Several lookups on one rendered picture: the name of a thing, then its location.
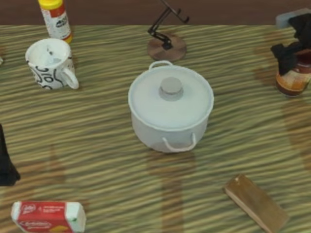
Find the cooking pot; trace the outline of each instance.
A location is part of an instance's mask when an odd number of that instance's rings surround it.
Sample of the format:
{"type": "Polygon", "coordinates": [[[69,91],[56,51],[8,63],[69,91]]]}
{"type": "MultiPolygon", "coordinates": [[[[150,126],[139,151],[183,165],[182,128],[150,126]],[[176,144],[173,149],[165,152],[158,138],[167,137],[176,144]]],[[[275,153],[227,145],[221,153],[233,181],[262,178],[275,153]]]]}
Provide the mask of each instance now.
{"type": "Polygon", "coordinates": [[[192,150],[203,137],[214,95],[197,72],[156,61],[131,84],[128,104],[139,140],[154,150],[176,153],[192,150]]]}

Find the mug handle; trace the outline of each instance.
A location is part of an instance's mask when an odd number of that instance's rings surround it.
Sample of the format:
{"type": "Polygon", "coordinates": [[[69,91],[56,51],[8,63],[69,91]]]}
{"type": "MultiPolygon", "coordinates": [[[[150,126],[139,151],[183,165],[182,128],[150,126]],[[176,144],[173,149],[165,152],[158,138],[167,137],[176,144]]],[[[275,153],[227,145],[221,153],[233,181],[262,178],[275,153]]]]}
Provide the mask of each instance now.
{"type": "Polygon", "coordinates": [[[68,86],[70,86],[72,89],[78,89],[79,82],[74,73],[68,68],[63,69],[63,72],[64,74],[66,74],[67,77],[66,83],[68,84],[68,86]]]}
{"type": "Polygon", "coordinates": [[[162,138],[162,140],[163,140],[165,146],[167,147],[167,149],[169,149],[173,153],[178,153],[178,152],[185,152],[185,151],[192,150],[195,147],[197,142],[196,142],[196,137],[195,137],[194,133],[192,133],[191,138],[192,138],[192,144],[190,146],[188,146],[188,147],[183,147],[183,148],[174,148],[174,147],[172,147],[169,144],[168,140],[166,138],[164,138],[164,137],[162,138]]]}
{"type": "Polygon", "coordinates": [[[152,62],[149,66],[149,70],[151,70],[155,65],[159,65],[159,64],[167,64],[169,66],[173,66],[173,64],[169,61],[163,60],[163,61],[156,61],[156,62],[152,62]]]}

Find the red label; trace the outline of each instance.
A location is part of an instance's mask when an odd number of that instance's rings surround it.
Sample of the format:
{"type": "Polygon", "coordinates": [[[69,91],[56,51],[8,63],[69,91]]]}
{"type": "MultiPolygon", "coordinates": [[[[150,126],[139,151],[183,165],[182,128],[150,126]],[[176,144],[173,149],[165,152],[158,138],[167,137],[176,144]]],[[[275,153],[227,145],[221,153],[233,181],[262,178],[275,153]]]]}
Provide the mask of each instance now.
{"type": "Polygon", "coordinates": [[[22,201],[17,223],[30,233],[73,233],[65,212],[65,202],[22,201]]]}
{"type": "Polygon", "coordinates": [[[62,4],[60,7],[50,10],[50,14],[52,18],[59,17],[65,12],[65,6],[62,4]]]}

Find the black object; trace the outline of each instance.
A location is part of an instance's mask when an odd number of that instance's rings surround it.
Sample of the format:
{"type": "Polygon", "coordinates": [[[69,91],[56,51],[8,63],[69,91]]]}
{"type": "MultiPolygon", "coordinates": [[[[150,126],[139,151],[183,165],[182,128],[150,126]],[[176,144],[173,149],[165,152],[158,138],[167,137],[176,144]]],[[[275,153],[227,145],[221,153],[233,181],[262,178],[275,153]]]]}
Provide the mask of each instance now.
{"type": "Polygon", "coordinates": [[[3,128],[0,124],[0,186],[13,186],[19,180],[20,174],[10,160],[3,128]]]}
{"type": "Polygon", "coordinates": [[[298,63],[297,52],[311,49],[311,14],[290,18],[288,23],[295,29],[294,38],[297,38],[298,41],[291,43],[287,47],[283,44],[277,44],[270,48],[274,57],[277,58],[278,70],[281,76],[296,67],[298,63]]]}
{"type": "Polygon", "coordinates": [[[148,33],[156,38],[156,39],[159,39],[163,42],[163,45],[162,47],[165,49],[165,50],[169,50],[171,49],[173,46],[172,46],[172,42],[170,40],[169,37],[167,37],[166,35],[162,34],[162,33],[159,33],[157,32],[160,24],[164,21],[164,19],[170,14],[170,13],[173,13],[175,16],[177,16],[177,18],[182,21],[183,23],[188,23],[189,21],[189,17],[187,17],[186,19],[182,19],[179,14],[181,13],[181,9],[178,9],[177,11],[175,11],[173,8],[171,8],[169,6],[169,4],[165,1],[165,0],[161,0],[163,2],[163,4],[166,6],[166,9],[165,11],[160,15],[160,17],[155,21],[155,23],[149,28],[148,30],[148,33]]]}

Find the red and white box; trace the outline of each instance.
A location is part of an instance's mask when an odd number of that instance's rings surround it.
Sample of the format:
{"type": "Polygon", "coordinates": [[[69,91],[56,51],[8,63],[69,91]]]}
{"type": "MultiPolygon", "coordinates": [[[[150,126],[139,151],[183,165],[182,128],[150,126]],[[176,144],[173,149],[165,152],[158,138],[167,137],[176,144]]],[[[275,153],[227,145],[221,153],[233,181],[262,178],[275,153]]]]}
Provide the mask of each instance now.
{"type": "Polygon", "coordinates": [[[17,201],[12,220],[25,233],[83,233],[86,215],[78,202],[17,201]]]}

